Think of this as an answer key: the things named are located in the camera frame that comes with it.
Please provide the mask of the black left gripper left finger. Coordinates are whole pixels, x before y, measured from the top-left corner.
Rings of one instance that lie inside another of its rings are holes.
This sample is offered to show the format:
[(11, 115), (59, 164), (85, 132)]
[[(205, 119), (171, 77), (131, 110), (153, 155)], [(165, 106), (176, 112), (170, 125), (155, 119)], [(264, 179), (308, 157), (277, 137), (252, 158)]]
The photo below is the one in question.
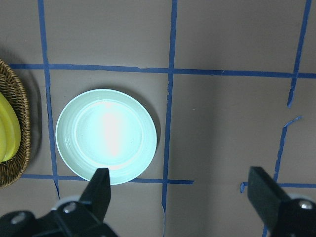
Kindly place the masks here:
[(104, 221), (110, 204), (110, 175), (108, 168), (96, 169), (79, 202), (100, 222)]

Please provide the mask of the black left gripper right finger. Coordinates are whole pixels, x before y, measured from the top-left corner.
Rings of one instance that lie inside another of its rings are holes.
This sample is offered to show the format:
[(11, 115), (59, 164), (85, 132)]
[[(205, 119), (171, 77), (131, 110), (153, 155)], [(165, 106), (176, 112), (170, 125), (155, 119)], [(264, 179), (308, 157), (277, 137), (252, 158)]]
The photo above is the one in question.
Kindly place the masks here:
[(281, 206), (291, 201), (290, 196), (259, 166), (249, 169), (247, 196), (265, 225), (277, 224)]

